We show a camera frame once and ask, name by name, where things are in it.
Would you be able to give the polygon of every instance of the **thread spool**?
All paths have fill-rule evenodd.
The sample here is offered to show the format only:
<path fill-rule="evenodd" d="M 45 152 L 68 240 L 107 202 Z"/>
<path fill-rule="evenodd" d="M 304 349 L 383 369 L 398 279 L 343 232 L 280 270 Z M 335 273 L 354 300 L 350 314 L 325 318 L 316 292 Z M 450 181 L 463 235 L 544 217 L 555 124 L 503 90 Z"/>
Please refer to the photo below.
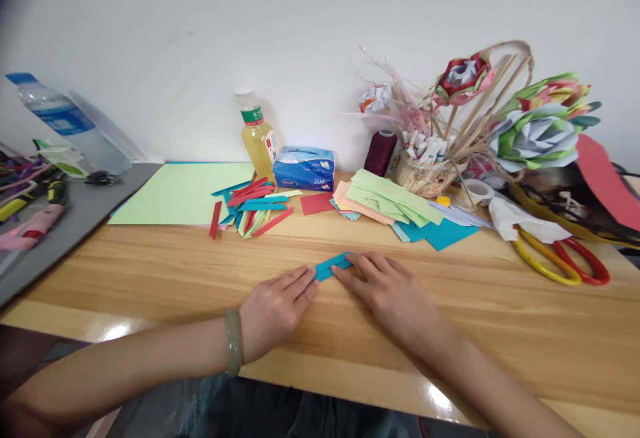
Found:
<path fill-rule="evenodd" d="M 389 166 L 398 137 L 392 130 L 380 130 L 371 137 L 369 152 L 365 160 L 365 170 L 374 175 L 384 176 Z"/>
<path fill-rule="evenodd" d="M 489 200 L 495 196 L 493 188 L 484 181 L 466 179 L 465 186 L 467 187 L 469 194 L 467 194 L 464 188 L 460 187 L 453 197 L 453 202 L 460 208 L 467 211 L 475 210 L 475 206 L 478 203 L 481 201 L 489 202 Z"/>

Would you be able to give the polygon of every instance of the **plastic bottle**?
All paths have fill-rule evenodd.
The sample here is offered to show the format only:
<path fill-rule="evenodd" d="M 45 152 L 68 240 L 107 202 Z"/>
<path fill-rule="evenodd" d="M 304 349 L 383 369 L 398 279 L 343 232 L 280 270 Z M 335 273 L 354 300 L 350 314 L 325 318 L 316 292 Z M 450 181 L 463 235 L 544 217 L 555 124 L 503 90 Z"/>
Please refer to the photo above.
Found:
<path fill-rule="evenodd" d="M 70 98 L 43 86 L 28 73 L 10 73 L 6 77 L 18 85 L 24 106 L 70 142 L 98 170 L 120 175 L 131 168 L 131 160 L 96 128 Z"/>
<path fill-rule="evenodd" d="M 270 124 L 262 118 L 262 109 L 253 88 L 238 88 L 235 96 L 245 122 L 242 141 L 255 168 L 256 178 L 267 177 L 275 183 L 273 162 L 278 155 L 278 143 Z"/>

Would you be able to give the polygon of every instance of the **jade bangle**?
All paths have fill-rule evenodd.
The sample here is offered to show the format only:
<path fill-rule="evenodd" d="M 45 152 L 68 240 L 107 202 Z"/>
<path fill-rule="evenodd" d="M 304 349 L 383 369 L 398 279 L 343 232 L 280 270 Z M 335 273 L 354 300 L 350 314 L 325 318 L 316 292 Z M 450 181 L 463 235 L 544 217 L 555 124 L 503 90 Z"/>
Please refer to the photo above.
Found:
<path fill-rule="evenodd" d="M 229 338 L 229 370 L 227 374 L 235 378 L 242 366 L 242 328 L 240 313 L 236 309 L 227 310 L 227 336 Z"/>

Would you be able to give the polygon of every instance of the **blue bottle cap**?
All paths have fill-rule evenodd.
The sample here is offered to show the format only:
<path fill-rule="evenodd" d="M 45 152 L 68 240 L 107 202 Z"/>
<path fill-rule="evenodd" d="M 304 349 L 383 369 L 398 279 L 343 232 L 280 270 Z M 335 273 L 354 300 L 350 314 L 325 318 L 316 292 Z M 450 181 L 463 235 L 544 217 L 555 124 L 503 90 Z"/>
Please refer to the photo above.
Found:
<path fill-rule="evenodd" d="M 9 73 L 5 75 L 9 80 L 15 85 L 20 85 L 21 83 L 37 83 L 35 76 L 30 73 Z"/>

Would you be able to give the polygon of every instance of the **bottle label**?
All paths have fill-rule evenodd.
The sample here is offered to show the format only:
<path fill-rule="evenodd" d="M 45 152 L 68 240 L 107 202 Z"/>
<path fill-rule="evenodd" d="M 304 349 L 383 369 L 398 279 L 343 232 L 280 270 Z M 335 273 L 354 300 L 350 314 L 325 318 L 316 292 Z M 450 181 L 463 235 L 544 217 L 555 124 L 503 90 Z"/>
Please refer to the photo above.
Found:
<path fill-rule="evenodd" d="M 275 139 L 275 132 L 273 130 L 267 133 L 267 136 L 265 137 L 265 146 L 267 147 L 267 151 L 269 152 L 271 164 L 273 164 L 276 156 L 278 156 L 278 142 Z"/>
<path fill-rule="evenodd" d="M 262 108 L 258 107 L 251 111 L 241 111 L 242 119 L 245 121 L 246 126 L 259 125 L 265 119 L 262 118 Z"/>
<path fill-rule="evenodd" d="M 33 111 L 32 113 L 62 136 L 77 135 L 95 128 L 93 122 L 77 106 Z"/>

